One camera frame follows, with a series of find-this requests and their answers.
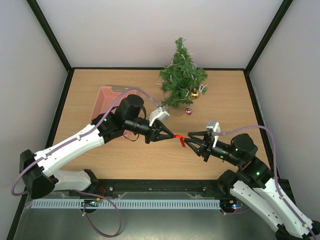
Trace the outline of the red ribbon bow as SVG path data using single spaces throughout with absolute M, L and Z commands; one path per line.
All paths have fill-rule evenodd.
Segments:
M 181 143 L 181 146 L 182 146 L 183 148 L 186 147 L 185 138 L 184 138 L 182 135 L 175 134 L 175 135 L 174 135 L 174 138 L 175 138 L 175 139 L 179 139 L 179 141 L 180 141 L 180 143 Z

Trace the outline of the pink bauble ornament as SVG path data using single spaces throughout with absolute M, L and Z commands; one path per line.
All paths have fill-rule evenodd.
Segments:
M 185 114 L 186 114 L 187 116 L 190 116 L 192 113 L 193 113 L 193 110 L 192 110 L 190 107 L 187 107 L 187 108 L 185 109 Z

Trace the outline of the gold bauble ornament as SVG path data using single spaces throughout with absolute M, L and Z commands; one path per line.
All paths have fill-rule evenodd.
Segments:
M 190 91 L 189 97 L 191 100 L 197 100 L 200 97 L 201 93 L 198 89 L 194 88 Z

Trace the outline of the silver reindeer ornament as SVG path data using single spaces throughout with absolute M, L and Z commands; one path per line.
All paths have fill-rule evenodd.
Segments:
M 198 88 L 198 91 L 202 94 L 205 90 L 205 88 L 207 87 L 207 84 L 205 84 L 204 82 L 202 82 L 200 85 L 199 85 L 199 88 Z

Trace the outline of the pink plastic basket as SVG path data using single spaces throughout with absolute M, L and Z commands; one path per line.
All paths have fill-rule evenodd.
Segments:
M 101 86 L 98 90 L 97 97 L 93 106 L 92 114 L 90 117 L 90 123 L 93 119 L 98 117 L 100 114 L 104 115 L 105 112 L 111 107 L 114 101 L 125 91 L 129 89 L 128 87 L 120 87 L 120 86 Z M 118 106 L 122 99 L 126 98 L 130 94 L 136 94 L 136 90 L 130 90 L 122 95 L 119 100 L 114 104 L 114 107 Z M 125 137 L 129 138 L 130 132 L 125 130 L 124 136 L 122 135 L 120 138 L 124 139 Z

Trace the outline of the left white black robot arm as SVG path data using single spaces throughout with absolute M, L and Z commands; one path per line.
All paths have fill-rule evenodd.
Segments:
M 169 116 L 165 106 L 159 106 L 149 117 L 144 100 L 129 94 L 109 112 L 101 113 L 81 131 L 47 149 L 33 153 L 27 149 L 20 154 L 19 173 L 32 199 L 40 199 L 54 191 L 94 191 L 99 183 L 89 169 L 64 171 L 61 168 L 87 151 L 123 137 L 125 132 L 144 136 L 146 144 L 174 138 L 162 123 Z

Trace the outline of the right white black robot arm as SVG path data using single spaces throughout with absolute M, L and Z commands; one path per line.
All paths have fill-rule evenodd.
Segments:
M 247 133 L 229 144 L 213 132 L 189 132 L 184 142 L 203 160 L 210 156 L 236 166 L 218 178 L 218 191 L 241 200 L 274 231 L 278 240 L 307 240 L 320 233 L 320 223 L 303 214 L 279 185 L 273 172 L 257 156 L 258 147 Z

